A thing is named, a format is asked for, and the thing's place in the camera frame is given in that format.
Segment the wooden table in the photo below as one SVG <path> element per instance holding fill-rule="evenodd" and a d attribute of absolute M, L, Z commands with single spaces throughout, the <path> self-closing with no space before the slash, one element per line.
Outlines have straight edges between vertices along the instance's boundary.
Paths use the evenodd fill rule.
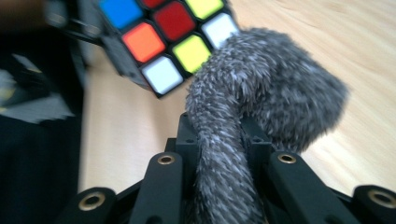
<path fill-rule="evenodd" d="M 351 89 L 346 113 L 304 159 L 330 187 L 396 191 L 396 2 L 232 0 L 241 27 L 289 34 Z M 99 49 L 87 89 L 80 189 L 120 192 L 177 133 L 188 84 L 157 100 L 119 77 Z"/>

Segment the blurry gray object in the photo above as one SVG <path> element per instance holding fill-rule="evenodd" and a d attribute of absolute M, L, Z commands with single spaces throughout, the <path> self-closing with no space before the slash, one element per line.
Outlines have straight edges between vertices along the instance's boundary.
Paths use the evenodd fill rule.
<path fill-rule="evenodd" d="M 253 117 L 277 151 L 301 153 L 342 115 L 347 87 L 286 35 L 249 29 L 230 37 L 196 74 L 186 110 L 202 155 L 191 212 L 195 223 L 263 223 L 241 143 Z"/>

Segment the stuffed animal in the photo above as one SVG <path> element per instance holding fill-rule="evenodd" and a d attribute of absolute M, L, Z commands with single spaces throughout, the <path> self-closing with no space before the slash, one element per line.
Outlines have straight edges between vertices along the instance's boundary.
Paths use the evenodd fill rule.
<path fill-rule="evenodd" d="M 193 222 L 265 220 L 241 143 L 242 117 L 253 117 L 275 150 L 301 153 L 335 126 L 347 95 L 343 82 L 287 35 L 255 28 L 228 38 L 197 72 L 187 96 L 202 150 Z"/>

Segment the rubik's cube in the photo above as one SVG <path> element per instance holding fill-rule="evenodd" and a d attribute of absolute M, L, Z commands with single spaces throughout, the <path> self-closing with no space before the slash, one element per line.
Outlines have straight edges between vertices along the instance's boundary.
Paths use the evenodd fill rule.
<path fill-rule="evenodd" d="M 157 97 L 191 77 L 238 32 L 222 0 L 102 0 L 99 9 Z"/>

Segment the gray fur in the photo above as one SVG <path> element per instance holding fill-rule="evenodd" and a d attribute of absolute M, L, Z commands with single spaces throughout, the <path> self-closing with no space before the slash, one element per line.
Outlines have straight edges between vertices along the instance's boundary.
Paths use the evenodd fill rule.
<path fill-rule="evenodd" d="M 240 119 L 252 116 L 276 150 L 303 152 L 334 127 L 346 86 L 286 35 L 241 31 L 196 74 L 186 110 L 198 132 L 196 223 L 263 223 L 241 145 Z"/>

